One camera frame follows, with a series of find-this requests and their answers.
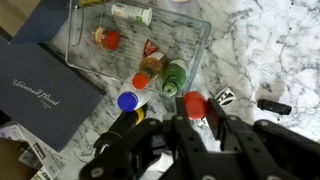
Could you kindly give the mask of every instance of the clear plastic container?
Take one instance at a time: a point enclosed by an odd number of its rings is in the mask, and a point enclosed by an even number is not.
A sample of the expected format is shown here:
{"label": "clear plastic container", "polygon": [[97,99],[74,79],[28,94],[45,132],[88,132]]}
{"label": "clear plastic container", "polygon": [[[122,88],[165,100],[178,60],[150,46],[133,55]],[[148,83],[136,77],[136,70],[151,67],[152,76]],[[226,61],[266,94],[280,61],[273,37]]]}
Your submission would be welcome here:
{"label": "clear plastic container", "polygon": [[[150,7],[132,1],[122,2],[144,9]],[[146,25],[113,16],[112,3],[86,8],[70,5],[69,38],[65,56],[67,64],[89,73],[131,83],[126,79],[138,72],[145,42],[150,39],[169,60],[183,59],[186,62],[187,80],[176,95],[189,91],[211,31],[211,24],[151,6],[152,21],[150,25]],[[97,27],[120,33],[120,44],[116,51],[99,47],[92,42],[92,31]],[[147,89],[164,94],[161,78],[152,83],[155,84]]]}

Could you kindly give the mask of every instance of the marble countertop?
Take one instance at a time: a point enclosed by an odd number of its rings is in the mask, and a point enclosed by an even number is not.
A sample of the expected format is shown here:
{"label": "marble countertop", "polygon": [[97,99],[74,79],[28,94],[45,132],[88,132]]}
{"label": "marble countertop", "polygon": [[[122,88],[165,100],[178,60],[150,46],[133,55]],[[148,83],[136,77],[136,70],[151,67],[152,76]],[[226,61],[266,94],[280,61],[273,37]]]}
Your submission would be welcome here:
{"label": "marble countertop", "polygon": [[[203,19],[213,30],[202,55],[192,90],[206,98],[230,87],[237,100],[224,110],[252,124],[268,119],[312,140],[320,138],[320,3],[316,0],[140,0]],[[53,45],[65,53],[65,24]],[[89,162],[91,148],[119,115],[119,87],[107,78],[84,73],[107,94],[60,152],[67,167],[58,179],[78,179]],[[261,111],[257,100],[268,99],[292,106],[280,116]],[[148,116],[162,118],[164,103],[157,95],[149,102]],[[218,150],[208,128],[198,128],[207,149]]]}

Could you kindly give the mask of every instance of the orange bottle cap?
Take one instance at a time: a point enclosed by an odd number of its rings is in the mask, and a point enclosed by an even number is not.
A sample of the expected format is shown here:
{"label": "orange bottle cap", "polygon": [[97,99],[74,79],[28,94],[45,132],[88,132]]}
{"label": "orange bottle cap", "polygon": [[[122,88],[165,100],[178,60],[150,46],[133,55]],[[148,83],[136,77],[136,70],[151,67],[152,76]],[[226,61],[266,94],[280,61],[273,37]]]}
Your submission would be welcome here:
{"label": "orange bottle cap", "polygon": [[199,92],[188,92],[183,100],[190,120],[200,120],[206,116],[208,103]]}
{"label": "orange bottle cap", "polygon": [[136,89],[145,88],[150,81],[150,77],[146,73],[137,73],[132,79],[132,85]]}
{"label": "orange bottle cap", "polygon": [[116,50],[119,46],[120,34],[116,31],[112,31],[108,35],[107,47],[110,50]]}

